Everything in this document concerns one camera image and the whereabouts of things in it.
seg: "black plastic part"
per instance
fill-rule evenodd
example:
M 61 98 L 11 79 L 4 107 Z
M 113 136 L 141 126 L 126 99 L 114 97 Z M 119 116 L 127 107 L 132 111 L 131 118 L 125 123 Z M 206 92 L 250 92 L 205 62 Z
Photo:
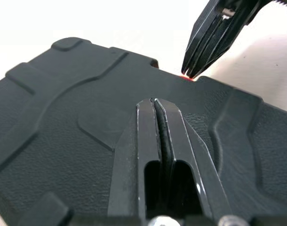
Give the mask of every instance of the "black plastic part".
M 198 76 L 232 45 L 242 28 L 271 0 L 210 0 L 191 32 L 182 73 Z M 223 9 L 233 15 L 224 17 Z
M 18 226 L 61 226 L 71 218 L 69 208 L 53 193 L 45 194 L 20 219 Z
M 251 226 L 287 226 L 287 216 L 262 216 L 252 220 Z
M 170 189 L 199 198 L 197 211 L 181 217 L 199 206 L 213 221 L 287 214 L 287 112 L 211 78 L 191 82 L 155 67 L 145 56 L 67 38 L 7 73 L 0 214 L 9 226 L 40 216 L 36 205 L 49 192 L 65 199 L 56 222 L 67 211 L 80 226 L 88 215 L 143 220 L 164 181 L 167 206 L 154 209 L 168 214 L 181 199 L 171 202 Z M 174 176 L 188 168 L 188 182 Z M 185 186 L 174 187 L 175 178 Z

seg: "white background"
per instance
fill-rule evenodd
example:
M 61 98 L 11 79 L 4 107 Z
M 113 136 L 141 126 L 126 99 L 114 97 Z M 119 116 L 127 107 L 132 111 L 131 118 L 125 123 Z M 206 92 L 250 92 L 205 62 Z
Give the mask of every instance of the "white background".
M 207 0 L 2 0 L 0 79 L 56 40 L 71 36 L 153 57 L 161 70 L 180 75 L 192 26 L 206 4 Z M 287 111 L 287 7 L 264 7 L 230 51 L 203 75 Z

